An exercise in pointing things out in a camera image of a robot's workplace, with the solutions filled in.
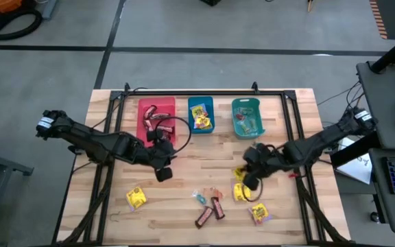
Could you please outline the grey desk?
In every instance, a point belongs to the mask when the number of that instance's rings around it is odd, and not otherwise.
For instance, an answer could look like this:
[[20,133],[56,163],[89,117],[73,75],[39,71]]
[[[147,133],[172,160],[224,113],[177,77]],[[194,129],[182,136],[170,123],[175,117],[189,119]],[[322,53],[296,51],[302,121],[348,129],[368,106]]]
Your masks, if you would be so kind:
[[382,148],[395,150],[395,65],[378,74],[367,63],[356,66],[370,113],[378,120],[376,134]]
[[395,233],[395,194],[390,190],[385,164],[386,157],[395,157],[395,150],[372,148],[368,151],[372,162],[376,193],[374,201],[382,224],[388,224]]

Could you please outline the black aluminium frame rail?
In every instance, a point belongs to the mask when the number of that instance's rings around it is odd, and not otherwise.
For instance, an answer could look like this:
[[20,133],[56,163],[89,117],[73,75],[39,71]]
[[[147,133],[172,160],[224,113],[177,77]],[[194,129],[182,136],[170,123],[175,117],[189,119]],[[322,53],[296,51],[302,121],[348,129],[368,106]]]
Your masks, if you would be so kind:
[[[296,129],[299,137],[298,140],[301,141],[304,140],[304,130],[302,127],[298,100],[296,92],[294,90],[284,90],[283,95],[281,96],[283,114],[287,128],[287,135],[290,141],[294,141],[294,133],[291,126],[291,120],[289,119],[289,110],[287,105],[287,101],[289,99],[291,100],[294,112],[294,120],[296,123]],[[311,166],[303,165],[302,168],[304,169],[304,174],[299,174],[299,168],[295,169],[295,172],[298,174],[298,176],[295,178],[295,182],[298,192],[298,200],[300,203],[302,224],[307,244],[315,244],[317,246],[327,246],[329,244],[330,246],[332,246],[332,244],[337,243],[349,243],[349,241],[345,237],[339,234],[337,229],[329,222],[325,214],[320,209],[318,194],[315,188],[315,182],[313,179],[313,172]],[[319,240],[315,240],[313,238],[308,208],[311,209],[314,215]]]
[[[110,132],[110,125],[114,113],[117,114],[115,130],[118,131],[120,129],[124,109],[124,97],[125,93],[123,91],[110,92],[106,116],[101,121],[104,124],[105,133]],[[115,161],[113,159],[97,166],[93,179],[91,199],[86,215],[82,218],[73,232],[62,241],[57,240],[59,231],[57,228],[54,233],[52,244],[58,247],[102,245],[114,168]]]
[[255,90],[255,89],[240,89],[240,90],[166,90],[166,91],[155,91],[155,90],[137,90],[128,91],[130,96],[155,96],[155,95],[192,95],[192,96],[205,96],[205,95],[248,95],[248,96],[281,96],[283,98],[288,97],[291,100],[297,100],[296,92],[294,90]]

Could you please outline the blue plastic bin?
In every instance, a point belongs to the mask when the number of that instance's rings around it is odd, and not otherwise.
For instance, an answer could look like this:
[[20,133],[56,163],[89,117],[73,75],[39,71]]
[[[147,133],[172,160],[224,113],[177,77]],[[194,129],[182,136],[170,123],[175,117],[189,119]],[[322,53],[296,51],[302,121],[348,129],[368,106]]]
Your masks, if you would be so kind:
[[[190,107],[198,105],[198,104],[205,104],[206,110],[208,112],[207,117],[211,119],[211,123],[213,127],[211,129],[200,130],[194,128],[194,121],[195,119],[192,117]],[[190,97],[188,99],[189,105],[189,125],[191,126],[191,131],[193,134],[210,134],[215,129],[215,115],[214,115],[214,108],[213,108],[213,98],[210,96],[206,97]]]

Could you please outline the orange shop vacuum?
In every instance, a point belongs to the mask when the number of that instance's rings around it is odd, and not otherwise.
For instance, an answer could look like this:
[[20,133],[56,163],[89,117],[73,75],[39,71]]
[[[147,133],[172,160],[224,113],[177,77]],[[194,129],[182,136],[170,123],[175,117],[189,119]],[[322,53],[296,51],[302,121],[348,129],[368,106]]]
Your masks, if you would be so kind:
[[23,0],[0,0],[0,12],[6,13],[16,10],[22,6]]

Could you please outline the clear blue candy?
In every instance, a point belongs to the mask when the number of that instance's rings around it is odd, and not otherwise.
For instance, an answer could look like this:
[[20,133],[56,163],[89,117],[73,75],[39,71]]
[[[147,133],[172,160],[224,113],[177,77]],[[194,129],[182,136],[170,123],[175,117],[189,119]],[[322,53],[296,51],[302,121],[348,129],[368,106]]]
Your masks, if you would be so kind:
[[206,205],[206,198],[197,189],[193,191],[191,196],[194,197],[200,204]]

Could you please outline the green plastic bin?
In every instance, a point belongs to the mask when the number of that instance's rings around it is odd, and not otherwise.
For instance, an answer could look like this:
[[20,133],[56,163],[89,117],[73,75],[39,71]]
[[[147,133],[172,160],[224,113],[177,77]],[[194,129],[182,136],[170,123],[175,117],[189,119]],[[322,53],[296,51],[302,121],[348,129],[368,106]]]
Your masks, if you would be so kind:
[[[253,97],[237,98],[232,101],[232,122],[233,122],[234,132],[238,139],[256,139],[265,132],[265,129],[263,127],[263,122],[261,119],[259,106],[260,106],[260,101],[257,98],[253,98]],[[254,113],[251,115],[246,115],[246,119],[244,121],[239,121],[235,115],[237,113],[240,113],[239,109],[241,107],[253,108]],[[250,119],[256,120],[256,124],[258,128],[257,131],[254,131],[251,128]],[[241,124],[246,125],[250,129],[249,134],[244,134],[243,130],[241,129]]]

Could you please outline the black desk beam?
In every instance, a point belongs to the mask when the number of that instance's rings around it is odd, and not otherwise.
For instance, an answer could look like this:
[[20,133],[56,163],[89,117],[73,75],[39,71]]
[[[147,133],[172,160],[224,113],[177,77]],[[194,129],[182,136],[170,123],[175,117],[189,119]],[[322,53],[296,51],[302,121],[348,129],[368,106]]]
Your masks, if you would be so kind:
[[366,153],[371,148],[379,148],[379,138],[376,132],[372,132],[353,144],[345,147],[343,150],[337,151],[331,155],[331,163],[334,167],[339,167],[347,162],[358,158]]

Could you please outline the yellow purple sour candy pack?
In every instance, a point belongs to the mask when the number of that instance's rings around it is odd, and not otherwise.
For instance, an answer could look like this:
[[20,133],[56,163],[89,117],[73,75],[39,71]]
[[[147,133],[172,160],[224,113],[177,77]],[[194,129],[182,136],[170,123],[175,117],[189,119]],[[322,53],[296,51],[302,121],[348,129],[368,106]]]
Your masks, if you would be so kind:
[[251,214],[252,220],[256,225],[260,225],[266,221],[271,220],[272,216],[268,211],[267,207],[263,203],[250,207],[248,211]]

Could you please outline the grey box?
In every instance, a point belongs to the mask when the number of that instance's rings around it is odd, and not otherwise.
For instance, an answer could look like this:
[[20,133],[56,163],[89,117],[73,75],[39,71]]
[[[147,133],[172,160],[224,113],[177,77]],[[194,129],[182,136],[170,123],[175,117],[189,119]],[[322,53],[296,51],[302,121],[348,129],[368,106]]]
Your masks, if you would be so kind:
[[45,6],[43,8],[42,17],[46,20],[51,18],[54,8],[58,0],[45,0]]

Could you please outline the white paper sheet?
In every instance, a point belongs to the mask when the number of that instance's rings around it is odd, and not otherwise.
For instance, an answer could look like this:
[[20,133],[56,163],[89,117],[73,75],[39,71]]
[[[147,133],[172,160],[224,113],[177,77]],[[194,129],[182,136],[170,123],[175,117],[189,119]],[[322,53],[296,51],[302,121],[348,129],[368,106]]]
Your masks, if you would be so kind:
[[369,154],[359,156],[336,169],[340,174],[370,185],[372,178],[372,162]]

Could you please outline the pink plastic bin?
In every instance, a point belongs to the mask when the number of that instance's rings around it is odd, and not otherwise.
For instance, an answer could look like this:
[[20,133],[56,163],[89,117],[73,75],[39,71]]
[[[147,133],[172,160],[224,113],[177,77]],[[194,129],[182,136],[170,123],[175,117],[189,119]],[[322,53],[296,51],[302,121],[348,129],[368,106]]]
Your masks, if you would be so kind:
[[[150,106],[156,106],[157,109],[154,111],[154,113],[168,113],[170,116],[176,116],[176,102],[174,97],[148,97],[148,98],[142,98],[139,100],[138,103],[138,118],[137,118],[137,126],[136,126],[136,137],[141,139],[145,147],[151,147],[152,142],[147,140],[147,130],[146,127],[144,126],[144,114],[145,112],[150,108]],[[160,121],[159,119],[157,120],[150,120],[151,125],[155,127],[155,125]],[[176,120],[174,119],[168,119],[165,120],[161,123],[160,126],[165,126],[165,127],[170,127],[173,128],[173,131],[170,136],[170,141],[175,144],[176,142],[176,137],[175,137],[175,122]]]

